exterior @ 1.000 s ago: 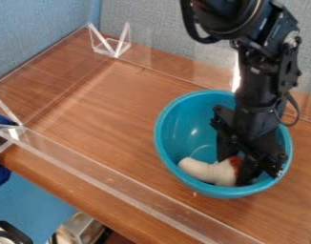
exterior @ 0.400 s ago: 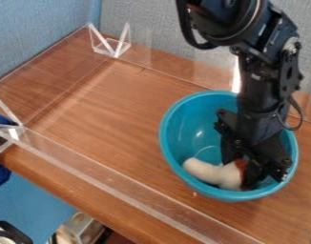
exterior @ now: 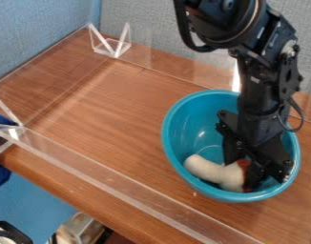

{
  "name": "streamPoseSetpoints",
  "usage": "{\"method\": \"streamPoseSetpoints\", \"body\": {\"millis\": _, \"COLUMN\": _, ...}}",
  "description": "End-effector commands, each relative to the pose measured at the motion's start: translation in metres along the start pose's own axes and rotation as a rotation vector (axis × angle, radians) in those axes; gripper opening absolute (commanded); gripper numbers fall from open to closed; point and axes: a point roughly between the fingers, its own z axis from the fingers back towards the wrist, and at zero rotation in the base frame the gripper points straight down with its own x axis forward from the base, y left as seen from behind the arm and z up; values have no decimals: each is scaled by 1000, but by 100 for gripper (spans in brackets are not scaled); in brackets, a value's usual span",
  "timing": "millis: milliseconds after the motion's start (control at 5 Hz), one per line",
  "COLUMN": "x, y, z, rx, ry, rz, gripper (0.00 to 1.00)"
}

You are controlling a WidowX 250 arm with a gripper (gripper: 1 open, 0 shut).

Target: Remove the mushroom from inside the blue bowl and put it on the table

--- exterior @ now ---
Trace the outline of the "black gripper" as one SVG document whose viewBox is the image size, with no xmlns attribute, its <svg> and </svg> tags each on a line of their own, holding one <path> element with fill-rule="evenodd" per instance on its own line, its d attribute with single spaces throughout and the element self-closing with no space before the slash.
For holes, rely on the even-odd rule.
<svg viewBox="0 0 311 244">
<path fill-rule="evenodd" d="M 281 143 L 281 134 L 260 145 L 252 145 L 237 134 L 239 116 L 228 111 L 216 113 L 219 122 L 215 129 L 223 136 L 224 164 L 229 165 L 247 157 L 251 159 L 244 170 L 243 191 L 251 193 L 260 186 L 261 181 L 271 176 L 279 183 L 291 176 L 295 161 Z"/>
</svg>

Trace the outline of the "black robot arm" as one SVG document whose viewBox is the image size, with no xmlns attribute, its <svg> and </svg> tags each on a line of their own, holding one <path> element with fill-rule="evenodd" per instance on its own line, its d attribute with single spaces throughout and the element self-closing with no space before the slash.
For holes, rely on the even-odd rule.
<svg viewBox="0 0 311 244">
<path fill-rule="evenodd" d="M 237 111 L 216 113 L 223 136 L 221 166 L 199 155 L 187 170 L 231 192 L 247 193 L 267 178 L 284 182 L 295 165 L 281 143 L 303 76 L 296 30 L 267 0 L 173 0 L 184 44 L 197 52 L 228 51 L 237 60 Z"/>
</svg>

